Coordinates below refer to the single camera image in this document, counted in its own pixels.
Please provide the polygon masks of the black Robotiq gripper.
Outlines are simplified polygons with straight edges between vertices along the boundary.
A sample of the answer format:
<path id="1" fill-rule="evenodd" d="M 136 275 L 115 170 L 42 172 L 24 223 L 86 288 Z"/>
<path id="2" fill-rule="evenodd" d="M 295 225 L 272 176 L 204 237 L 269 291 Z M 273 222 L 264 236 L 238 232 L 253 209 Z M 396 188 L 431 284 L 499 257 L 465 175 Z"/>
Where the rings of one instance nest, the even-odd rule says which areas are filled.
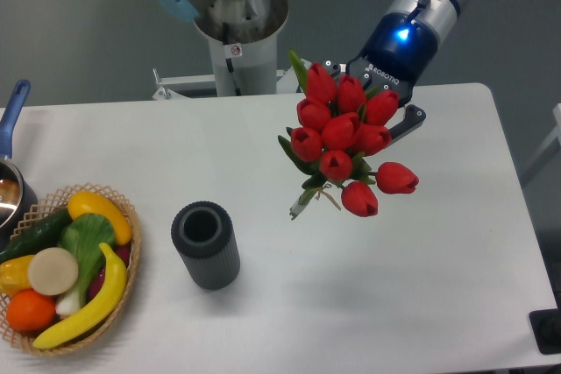
<path id="1" fill-rule="evenodd" d="M 324 60 L 322 67 L 334 81 L 346 73 L 368 88 L 387 87 L 399 95 L 402 107 L 411 101 L 413 87 L 434 58 L 460 12 L 457 0 L 394 0 L 358 55 L 347 65 Z M 388 131 L 393 145 L 418 129 L 426 112 L 414 104 Z"/>

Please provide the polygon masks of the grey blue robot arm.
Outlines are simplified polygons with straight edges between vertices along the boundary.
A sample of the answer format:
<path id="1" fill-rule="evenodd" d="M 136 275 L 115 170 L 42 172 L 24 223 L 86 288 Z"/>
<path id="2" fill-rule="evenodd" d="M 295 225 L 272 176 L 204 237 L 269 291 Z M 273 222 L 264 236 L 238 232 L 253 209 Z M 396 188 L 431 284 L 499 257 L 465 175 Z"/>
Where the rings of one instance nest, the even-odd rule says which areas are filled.
<path id="1" fill-rule="evenodd" d="M 157 0 L 176 19 L 194 23 L 207 39 L 220 96 L 295 93 L 303 89 L 294 67 L 277 68 L 277 36 L 288 19 L 288 0 Z M 344 64 L 326 60 L 331 76 L 351 75 L 364 88 L 398 93 L 403 120 L 398 140 L 418 128 L 425 113 L 411 104 L 413 88 L 469 0 L 394 0 L 359 53 Z"/>

